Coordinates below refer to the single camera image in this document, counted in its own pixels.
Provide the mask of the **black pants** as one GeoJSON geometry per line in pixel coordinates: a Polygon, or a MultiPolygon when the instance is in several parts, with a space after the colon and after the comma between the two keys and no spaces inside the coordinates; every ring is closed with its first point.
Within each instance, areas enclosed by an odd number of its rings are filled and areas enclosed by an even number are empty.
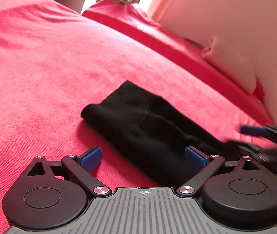
{"type": "Polygon", "coordinates": [[[176,189],[194,177],[184,156],[188,146],[229,161],[240,157],[238,150],[216,139],[161,96],[130,81],[101,103],[87,105],[81,117],[160,186],[176,189]]]}

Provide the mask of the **red near bed cover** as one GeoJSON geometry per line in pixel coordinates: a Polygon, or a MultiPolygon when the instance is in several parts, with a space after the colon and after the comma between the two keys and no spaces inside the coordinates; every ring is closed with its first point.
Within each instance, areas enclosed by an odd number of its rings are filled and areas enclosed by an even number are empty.
{"type": "Polygon", "coordinates": [[[6,191],[36,156],[56,161],[98,145],[96,177],[111,188],[155,183],[80,116],[123,82],[162,96],[219,139],[271,121],[257,99],[238,105],[163,55],[53,0],[0,0],[0,233],[6,191]]]}

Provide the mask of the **red far bed cover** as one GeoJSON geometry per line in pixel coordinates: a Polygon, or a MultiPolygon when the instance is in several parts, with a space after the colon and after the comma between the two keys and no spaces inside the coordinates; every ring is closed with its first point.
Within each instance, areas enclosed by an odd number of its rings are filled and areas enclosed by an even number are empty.
{"type": "Polygon", "coordinates": [[[274,123],[258,96],[246,93],[209,65],[200,56],[201,49],[197,44],[156,23],[137,4],[118,4],[104,0],[85,10],[82,15],[113,28],[166,57],[223,95],[258,123],[274,123]]]}

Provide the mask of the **red bed cover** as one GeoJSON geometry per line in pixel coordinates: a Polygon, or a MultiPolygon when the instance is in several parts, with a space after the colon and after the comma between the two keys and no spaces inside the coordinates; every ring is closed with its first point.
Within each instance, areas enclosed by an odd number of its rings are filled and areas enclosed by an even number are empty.
{"type": "Polygon", "coordinates": [[[82,15],[113,28],[166,57],[223,95],[258,123],[274,123],[258,96],[246,93],[209,65],[200,56],[201,49],[197,44],[156,23],[137,4],[118,4],[104,0],[85,10],[82,15]]]}
{"type": "Polygon", "coordinates": [[[155,183],[80,116],[123,82],[162,96],[219,139],[271,121],[257,99],[238,105],[163,55],[53,0],[0,0],[0,233],[6,191],[36,156],[56,161],[98,145],[96,177],[111,188],[155,183]]]}

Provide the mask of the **white pillow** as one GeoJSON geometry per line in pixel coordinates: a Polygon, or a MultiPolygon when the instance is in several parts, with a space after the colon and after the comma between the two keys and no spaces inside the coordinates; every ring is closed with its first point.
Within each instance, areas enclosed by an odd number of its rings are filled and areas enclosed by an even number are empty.
{"type": "Polygon", "coordinates": [[[254,70],[255,58],[245,43],[213,36],[200,55],[247,94],[254,94],[258,85],[254,70]]]}

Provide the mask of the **pink curtain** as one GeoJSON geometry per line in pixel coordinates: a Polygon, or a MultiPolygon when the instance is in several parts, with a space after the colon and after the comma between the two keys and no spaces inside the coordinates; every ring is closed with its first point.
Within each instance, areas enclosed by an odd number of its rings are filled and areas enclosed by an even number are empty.
{"type": "Polygon", "coordinates": [[[155,22],[160,22],[173,0],[152,0],[147,15],[155,22]]]}

